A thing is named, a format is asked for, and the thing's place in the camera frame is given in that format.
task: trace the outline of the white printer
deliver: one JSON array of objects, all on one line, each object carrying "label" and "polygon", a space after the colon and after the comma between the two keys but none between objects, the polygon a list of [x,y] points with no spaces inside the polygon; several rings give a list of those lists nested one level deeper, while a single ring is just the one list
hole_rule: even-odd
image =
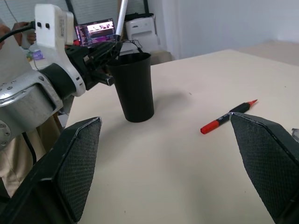
[{"label": "white printer", "polygon": [[159,50],[158,36],[153,17],[128,21],[126,22],[126,28],[128,39],[138,40],[142,45],[143,52],[150,53]]}]

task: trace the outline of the computer screen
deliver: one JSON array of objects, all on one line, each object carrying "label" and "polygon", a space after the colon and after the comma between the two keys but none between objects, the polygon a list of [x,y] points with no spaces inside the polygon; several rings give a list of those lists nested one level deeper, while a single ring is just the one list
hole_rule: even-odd
[{"label": "computer screen", "polygon": [[115,40],[113,19],[78,25],[75,29],[81,46]]}]

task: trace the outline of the white pole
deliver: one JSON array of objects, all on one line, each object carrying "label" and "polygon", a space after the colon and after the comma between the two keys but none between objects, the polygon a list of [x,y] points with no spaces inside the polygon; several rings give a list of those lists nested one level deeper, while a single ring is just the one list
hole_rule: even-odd
[{"label": "white pole", "polygon": [[121,36],[123,25],[125,23],[126,11],[128,6],[128,0],[121,1],[121,10],[120,16],[118,18],[117,28],[116,28],[116,35]]}]

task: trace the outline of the black plastic cup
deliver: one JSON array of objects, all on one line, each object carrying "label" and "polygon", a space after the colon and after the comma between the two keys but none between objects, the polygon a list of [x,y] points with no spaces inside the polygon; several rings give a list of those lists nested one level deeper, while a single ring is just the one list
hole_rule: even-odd
[{"label": "black plastic cup", "polygon": [[120,56],[109,63],[122,110],[128,121],[139,123],[150,119],[154,111],[150,76],[150,54]]}]

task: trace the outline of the red marker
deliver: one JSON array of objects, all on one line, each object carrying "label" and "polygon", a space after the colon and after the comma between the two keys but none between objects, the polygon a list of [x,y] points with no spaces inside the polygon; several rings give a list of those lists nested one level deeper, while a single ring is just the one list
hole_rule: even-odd
[{"label": "red marker", "polygon": [[[232,109],[229,112],[245,113],[245,112],[249,111],[249,109],[251,108],[251,106],[253,104],[255,104],[256,101],[257,101],[257,99],[254,100],[254,101],[248,102],[248,103],[243,103],[241,105],[238,105],[236,108]],[[229,121],[229,113],[227,113],[226,115],[222,116],[221,118],[218,118],[215,121],[212,121],[210,124],[204,126],[200,130],[200,132],[203,133],[203,134],[207,134],[207,133],[213,131],[214,129],[218,128],[219,126],[223,125],[224,123],[228,122],[228,121]]]}]

